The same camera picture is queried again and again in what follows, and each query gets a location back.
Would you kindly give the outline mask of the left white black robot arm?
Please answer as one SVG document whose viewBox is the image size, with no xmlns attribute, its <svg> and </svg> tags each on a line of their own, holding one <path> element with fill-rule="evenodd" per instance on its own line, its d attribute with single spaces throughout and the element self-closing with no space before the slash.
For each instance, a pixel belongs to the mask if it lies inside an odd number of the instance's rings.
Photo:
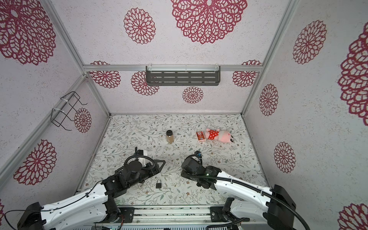
<svg viewBox="0 0 368 230">
<path fill-rule="evenodd" d="M 22 210 L 18 230 L 72 230 L 80 225 L 117 220 L 121 211 L 115 198 L 129 188 L 159 174 L 166 162 L 154 160 L 136 149 L 115 173 L 91 189 L 64 200 L 41 206 L 39 202 Z"/>
</svg>

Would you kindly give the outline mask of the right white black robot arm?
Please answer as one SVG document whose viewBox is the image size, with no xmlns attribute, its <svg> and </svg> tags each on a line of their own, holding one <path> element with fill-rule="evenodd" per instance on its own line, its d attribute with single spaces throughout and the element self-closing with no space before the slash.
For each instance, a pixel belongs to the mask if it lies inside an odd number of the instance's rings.
<svg viewBox="0 0 368 230">
<path fill-rule="evenodd" d="M 214 166 L 203 166 L 202 154 L 196 151 L 185 158 L 181 176 L 195 181 L 198 187 L 229 194 L 222 211 L 216 211 L 219 222 L 228 221 L 233 229 L 242 222 L 256 220 L 273 230 L 293 230 L 297 219 L 304 229 L 310 229 L 296 212 L 296 203 L 281 186 L 257 186 L 238 179 Z"/>
</svg>

